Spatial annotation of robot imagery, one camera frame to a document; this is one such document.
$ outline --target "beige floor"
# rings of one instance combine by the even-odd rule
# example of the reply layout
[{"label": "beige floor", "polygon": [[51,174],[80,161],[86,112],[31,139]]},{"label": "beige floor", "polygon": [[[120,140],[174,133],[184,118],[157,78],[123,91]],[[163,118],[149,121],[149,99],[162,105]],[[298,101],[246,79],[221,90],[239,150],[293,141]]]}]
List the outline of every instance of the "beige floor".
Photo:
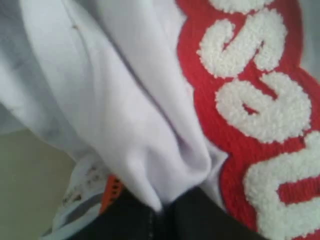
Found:
[{"label": "beige floor", "polygon": [[0,240],[36,240],[50,226],[73,166],[29,131],[0,135]]}]

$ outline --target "floor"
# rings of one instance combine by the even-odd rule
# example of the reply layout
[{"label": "floor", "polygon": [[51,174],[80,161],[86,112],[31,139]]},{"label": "floor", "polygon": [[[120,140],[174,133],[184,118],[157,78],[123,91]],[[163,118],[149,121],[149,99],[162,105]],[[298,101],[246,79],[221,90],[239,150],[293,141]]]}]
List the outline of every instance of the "floor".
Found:
[{"label": "floor", "polygon": [[45,232],[73,166],[27,130],[0,135],[0,239],[36,240]]}]

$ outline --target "red patch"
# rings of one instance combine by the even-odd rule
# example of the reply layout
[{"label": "red patch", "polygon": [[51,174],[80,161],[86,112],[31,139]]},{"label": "red patch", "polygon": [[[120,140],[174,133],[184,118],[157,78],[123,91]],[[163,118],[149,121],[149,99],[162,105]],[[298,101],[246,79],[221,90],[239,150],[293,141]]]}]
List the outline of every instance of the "red patch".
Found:
[{"label": "red patch", "polygon": [[[194,104],[199,121],[208,139],[229,153],[229,158],[220,175],[220,188],[225,206],[237,220],[245,223],[252,230],[257,230],[255,209],[247,202],[244,194],[243,178],[247,169],[252,164],[266,161],[282,153],[302,150],[305,147],[304,137],[289,138],[284,143],[261,143],[227,124],[216,109],[215,99],[216,92],[233,78],[216,78],[209,74],[200,62],[197,50],[200,48],[199,43],[206,29],[217,20],[228,19],[234,23],[234,36],[237,36],[248,14],[224,13],[211,6],[208,0],[176,1],[188,17],[180,33],[177,53],[183,74],[194,87]],[[308,132],[320,130],[320,86],[314,78],[299,67],[303,51],[303,28],[299,3],[297,0],[275,0],[267,8],[276,9],[282,15],[288,32],[282,58],[279,66],[274,70],[290,76],[308,94],[312,104],[311,129]],[[274,92],[259,80],[262,74],[263,72],[258,70],[254,61],[251,60],[238,78],[250,81],[264,94],[274,97]],[[282,185],[279,189],[281,199],[289,204],[312,198],[310,194],[319,195],[319,179],[310,179],[310,181],[312,182],[310,184],[304,181]],[[310,192],[305,193],[299,190],[302,185],[310,185]],[[304,239],[313,240],[315,236],[320,239],[320,232],[317,231]]]}]

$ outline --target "red logo patch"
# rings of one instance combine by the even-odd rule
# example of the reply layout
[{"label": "red logo patch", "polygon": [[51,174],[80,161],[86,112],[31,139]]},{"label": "red logo patch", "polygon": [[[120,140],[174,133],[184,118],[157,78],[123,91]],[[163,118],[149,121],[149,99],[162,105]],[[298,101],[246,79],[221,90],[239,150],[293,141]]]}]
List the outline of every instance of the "red logo patch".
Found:
[{"label": "red logo patch", "polygon": [[[314,78],[300,68],[303,51],[303,27],[299,3],[297,0],[274,0],[265,8],[274,9],[282,16],[287,31],[283,54],[278,65],[272,71],[289,76],[292,81],[303,88],[303,92],[307,94],[311,102],[310,128],[303,130],[304,136],[290,136],[284,141],[263,142],[256,137],[244,134],[244,131],[234,125],[228,124],[217,110],[217,92],[225,84],[232,82],[235,77],[222,78],[219,77],[219,74],[216,76],[210,74],[199,56],[200,43],[209,27],[216,24],[217,21],[225,19],[234,24],[233,36],[225,44],[225,50],[244,29],[248,17],[258,11],[251,11],[248,14],[225,13],[215,9],[209,0],[176,1],[187,15],[187,20],[180,33],[177,53],[183,73],[194,87],[194,105],[199,121],[207,138],[223,151],[229,153],[229,158],[220,175],[220,189],[224,204],[232,216],[257,231],[257,213],[246,200],[244,193],[243,181],[249,167],[283,153],[303,150],[306,147],[305,135],[320,130],[320,86]],[[263,74],[272,71],[258,69],[257,61],[253,57],[248,61],[243,71],[237,74],[236,78],[240,81],[250,82],[264,95],[276,100],[279,97],[276,91],[261,81]],[[259,111],[250,106],[245,105],[244,108],[249,114],[257,112],[259,114]],[[295,184],[283,184],[277,192],[281,201],[287,205],[300,203],[320,196],[319,182],[320,177],[311,177]],[[320,231],[309,234],[305,239],[320,239]]]}]

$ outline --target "black pants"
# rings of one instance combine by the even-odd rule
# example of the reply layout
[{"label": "black pants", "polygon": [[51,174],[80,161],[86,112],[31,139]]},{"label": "black pants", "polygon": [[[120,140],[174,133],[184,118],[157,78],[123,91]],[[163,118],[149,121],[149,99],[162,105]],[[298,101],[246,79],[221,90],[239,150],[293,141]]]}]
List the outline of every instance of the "black pants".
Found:
[{"label": "black pants", "polygon": [[125,190],[95,221],[69,240],[264,240],[216,206],[195,188],[163,213]]}]

